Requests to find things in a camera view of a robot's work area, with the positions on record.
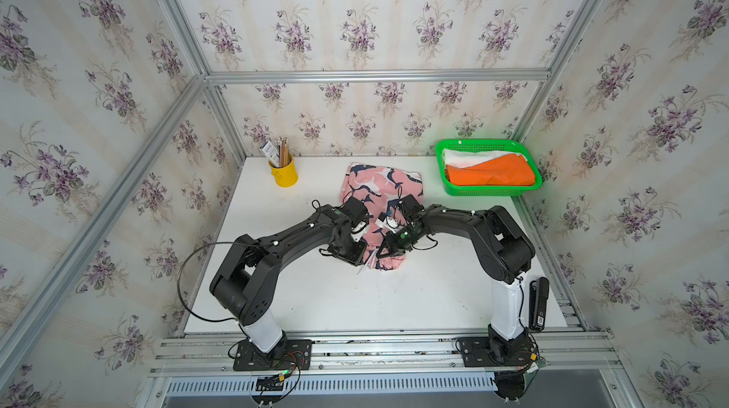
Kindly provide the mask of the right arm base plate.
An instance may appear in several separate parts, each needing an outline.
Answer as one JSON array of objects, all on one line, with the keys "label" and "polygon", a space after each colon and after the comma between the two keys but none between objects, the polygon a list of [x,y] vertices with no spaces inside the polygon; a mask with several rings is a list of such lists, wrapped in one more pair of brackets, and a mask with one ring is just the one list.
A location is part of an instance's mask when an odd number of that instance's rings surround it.
[{"label": "right arm base plate", "polygon": [[524,333],[512,340],[499,335],[462,337],[456,349],[466,367],[524,367],[537,359],[535,343]]}]

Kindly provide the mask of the orange cloth garment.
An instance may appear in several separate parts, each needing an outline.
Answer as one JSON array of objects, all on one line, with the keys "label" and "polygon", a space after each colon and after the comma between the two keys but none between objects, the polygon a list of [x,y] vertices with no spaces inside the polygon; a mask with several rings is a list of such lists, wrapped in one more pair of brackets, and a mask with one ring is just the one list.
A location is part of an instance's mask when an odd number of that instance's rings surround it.
[{"label": "orange cloth garment", "polygon": [[457,186],[519,186],[529,187],[536,182],[536,175],[528,161],[514,153],[487,161],[479,157],[466,157],[461,161],[446,163],[448,180]]}]

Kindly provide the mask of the white shorts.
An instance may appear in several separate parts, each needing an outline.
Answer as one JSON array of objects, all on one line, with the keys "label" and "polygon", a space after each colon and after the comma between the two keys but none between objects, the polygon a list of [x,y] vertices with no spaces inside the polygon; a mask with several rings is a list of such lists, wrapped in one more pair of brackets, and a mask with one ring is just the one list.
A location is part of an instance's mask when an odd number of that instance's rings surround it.
[{"label": "white shorts", "polygon": [[484,162],[495,161],[509,157],[509,159],[522,158],[527,161],[523,154],[510,151],[485,151],[485,152],[463,152],[452,149],[444,149],[442,151],[443,163],[446,166],[452,166],[459,169],[470,168],[480,165]]}]

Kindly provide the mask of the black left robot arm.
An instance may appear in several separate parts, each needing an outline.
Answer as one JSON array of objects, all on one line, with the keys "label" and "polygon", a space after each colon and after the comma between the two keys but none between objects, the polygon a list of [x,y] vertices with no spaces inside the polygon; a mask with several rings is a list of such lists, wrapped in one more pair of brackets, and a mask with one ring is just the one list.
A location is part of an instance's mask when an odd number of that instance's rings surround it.
[{"label": "black left robot arm", "polygon": [[259,352],[281,353],[286,335],[270,311],[281,271],[320,247],[329,257],[362,266],[366,243],[353,235],[368,218],[364,203],[350,198],[340,206],[319,206],[310,217],[280,233],[258,239],[241,235],[213,276],[210,294],[233,315]]}]

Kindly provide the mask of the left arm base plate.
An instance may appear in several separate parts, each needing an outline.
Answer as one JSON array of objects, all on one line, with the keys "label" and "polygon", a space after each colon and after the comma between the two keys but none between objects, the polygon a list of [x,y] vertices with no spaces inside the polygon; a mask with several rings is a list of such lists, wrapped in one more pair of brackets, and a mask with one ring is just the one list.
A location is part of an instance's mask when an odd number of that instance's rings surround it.
[{"label": "left arm base plate", "polygon": [[313,341],[283,339],[271,351],[259,350],[251,341],[237,344],[233,354],[235,371],[309,370]]}]

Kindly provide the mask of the pink patterned garment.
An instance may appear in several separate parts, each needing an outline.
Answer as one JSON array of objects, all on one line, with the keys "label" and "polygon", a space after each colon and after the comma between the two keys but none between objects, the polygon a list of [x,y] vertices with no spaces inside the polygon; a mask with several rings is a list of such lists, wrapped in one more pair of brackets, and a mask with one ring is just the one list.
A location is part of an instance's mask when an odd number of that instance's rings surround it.
[{"label": "pink patterned garment", "polygon": [[393,208],[401,226],[404,225],[404,216],[398,210],[398,202],[408,195],[413,195],[419,203],[423,203],[423,192],[423,178],[418,172],[362,163],[353,163],[349,166],[339,200],[344,204],[354,197],[368,209],[368,227],[362,236],[362,241],[368,244],[364,255],[367,267],[379,271],[394,271],[402,265],[403,256],[377,257],[383,242],[381,227],[385,224],[382,219],[385,217],[385,212]]}]

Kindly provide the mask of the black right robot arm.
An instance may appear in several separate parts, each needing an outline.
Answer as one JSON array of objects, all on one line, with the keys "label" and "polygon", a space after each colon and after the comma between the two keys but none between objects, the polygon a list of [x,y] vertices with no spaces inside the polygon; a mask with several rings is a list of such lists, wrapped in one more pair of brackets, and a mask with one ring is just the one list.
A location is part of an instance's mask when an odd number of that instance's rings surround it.
[{"label": "black right robot arm", "polygon": [[404,224],[385,234],[376,257],[401,256],[414,250],[421,238],[438,233],[468,239],[480,267],[492,278],[493,316],[488,326],[492,358],[504,364],[520,352],[529,352],[531,341],[523,320],[524,276],[532,267],[535,247],[509,212],[502,206],[478,211],[440,204],[425,207],[412,195],[401,199],[397,209]]}]

